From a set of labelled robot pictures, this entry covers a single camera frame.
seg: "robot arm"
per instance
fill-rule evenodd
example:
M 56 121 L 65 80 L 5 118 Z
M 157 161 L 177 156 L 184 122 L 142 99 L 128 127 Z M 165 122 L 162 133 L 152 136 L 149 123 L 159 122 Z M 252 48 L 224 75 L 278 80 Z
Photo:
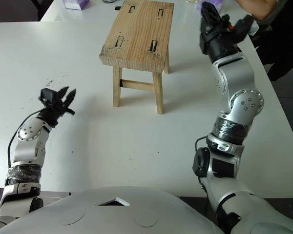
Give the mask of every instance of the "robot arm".
M 62 98 L 68 87 L 56 92 L 42 89 L 40 101 L 45 106 L 38 115 L 24 124 L 16 132 L 17 146 L 11 167 L 8 170 L 5 187 L 0 201 L 0 216 L 22 217 L 43 206 L 40 194 L 41 169 L 45 156 L 45 144 L 57 119 L 69 112 L 76 90 L 70 92 L 66 100 Z
M 222 106 L 207 146 L 196 151 L 193 171 L 208 195 L 225 233 L 293 233 L 293 220 L 281 215 L 242 182 L 236 180 L 239 162 L 253 119 L 264 101 L 254 83 L 254 74 L 237 43 L 253 22 L 251 16 L 235 27 L 229 16 L 220 17 L 207 2 L 202 6 L 200 47 L 209 55 Z

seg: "white table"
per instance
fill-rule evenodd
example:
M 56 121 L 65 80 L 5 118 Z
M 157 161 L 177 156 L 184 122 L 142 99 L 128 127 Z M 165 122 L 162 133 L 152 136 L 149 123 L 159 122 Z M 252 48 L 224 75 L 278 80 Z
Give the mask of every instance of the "white table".
M 192 172 L 194 142 L 212 130 L 220 94 L 198 46 L 199 14 L 172 1 L 178 2 L 170 35 L 172 73 L 163 74 L 165 114 L 158 115 L 152 92 L 122 89 L 120 107 L 112 107 L 112 71 L 99 53 L 117 12 L 96 2 L 92 22 L 0 23 L 0 187 L 10 137 L 42 107 L 40 89 L 68 85 L 77 88 L 71 105 L 76 115 L 65 114 L 50 134 L 42 190 L 137 185 L 205 196 Z M 293 133 L 250 39 L 240 48 L 254 68 L 265 107 L 244 142 L 238 178 L 260 196 L 293 197 Z M 123 77 L 151 81 L 147 72 L 128 69 Z

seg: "black cable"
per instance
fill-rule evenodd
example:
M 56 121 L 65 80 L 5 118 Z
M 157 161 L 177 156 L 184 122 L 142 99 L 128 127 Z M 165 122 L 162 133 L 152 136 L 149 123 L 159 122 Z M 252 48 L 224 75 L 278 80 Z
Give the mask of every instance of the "black cable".
M 195 141 L 195 151 L 197 151 L 197 143 L 198 143 L 200 140 L 203 140 L 203 139 L 205 139 L 205 138 L 207 138 L 207 135 L 206 135 L 206 136 L 203 136 L 203 137 L 201 137 L 201 138 L 198 138 L 198 139 Z
M 102 2 L 104 3 L 113 3 L 116 2 L 117 0 L 102 0 Z
M 41 112 L 41 111 L 43 111 L 43 110 L 44 110 L 44 108 L 41 109 L 41 110 L 39 110 L 39 111 L 35 111 L 34 113 L 31 113 L 29 116 L 27 116 L 27 117 L 23 120 L 23 122 L 20 124 L 20 126 L 17 128 L 17 130 L 14 132 L 14 134 L 13 134 L 11 140 L 10 140 L 9 146 L 8 146 L 8 166 L 9 166 L 9 168 L 11 167 L 11 155 L 10 155 L 10 149 L 11 149 L 12 142 L 13 142 L 15 136 L 16 136 L 16 133 L 18 132 L 18 129 L 19 129 L 19 128 L 25 123 L 26 120 L 28 120 L 28 118 L 30 118 L 30 117 L 33 116 L 34 114 L 37 114 L 37 113 L 39 113 L 39 112 Z

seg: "black tape wrap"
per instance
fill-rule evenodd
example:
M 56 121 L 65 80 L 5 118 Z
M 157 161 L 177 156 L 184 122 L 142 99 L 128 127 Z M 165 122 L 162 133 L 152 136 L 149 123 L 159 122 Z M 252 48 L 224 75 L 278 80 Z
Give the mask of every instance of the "black tape wrap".
M 212 134 L 224 141 L 242 145 L 247 137 L 250 125 L 241 125 L 230 120 L 218 117 L 215 121 Z
M 39 183 L 41 177 L 41 166 L 39 165 L 18 165 L 9 168 L 6 184 L 31 182 Z

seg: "wooden stool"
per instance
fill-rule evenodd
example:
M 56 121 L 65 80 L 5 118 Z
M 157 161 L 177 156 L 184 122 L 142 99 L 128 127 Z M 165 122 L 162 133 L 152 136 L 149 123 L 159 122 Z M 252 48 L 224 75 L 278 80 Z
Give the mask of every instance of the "wooden stool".
M 169 73 L 168 42 L 174 4 L 125 0 L 100 53 L 113 66 L 113 106 L 119 105 L 121 87 L 154 91 L 157 113 L 162 114 L 162 71 Z M 152 72 L 154 83 L 122 79 L 122 69 Z

